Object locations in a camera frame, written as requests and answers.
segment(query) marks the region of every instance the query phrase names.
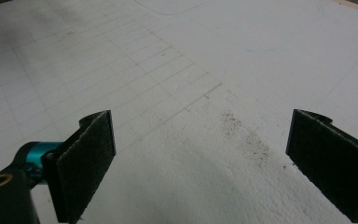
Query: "white surface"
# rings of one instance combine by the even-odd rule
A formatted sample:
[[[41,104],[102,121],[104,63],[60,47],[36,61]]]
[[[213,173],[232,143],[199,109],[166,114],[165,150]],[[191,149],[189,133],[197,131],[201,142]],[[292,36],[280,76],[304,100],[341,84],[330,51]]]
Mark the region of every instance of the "white surface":
[[[324,0],[0,5],[0,169],[111,109],[79,223],[350,223],[285,155],[293,109],[358,138],[358,11]],[[48,189],[33,190],[56,223]]]

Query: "teal metal part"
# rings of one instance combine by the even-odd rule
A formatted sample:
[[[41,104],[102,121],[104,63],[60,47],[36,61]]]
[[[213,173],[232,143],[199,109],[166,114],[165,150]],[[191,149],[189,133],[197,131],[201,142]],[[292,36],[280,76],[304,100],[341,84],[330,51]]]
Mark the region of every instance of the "teal metal part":
[[[27,155],[26,162],[33,163],[38,169],[43,170],[42,156],[46,152],[58,148],[61,144],[62,142],[40,142],[34,145]]]

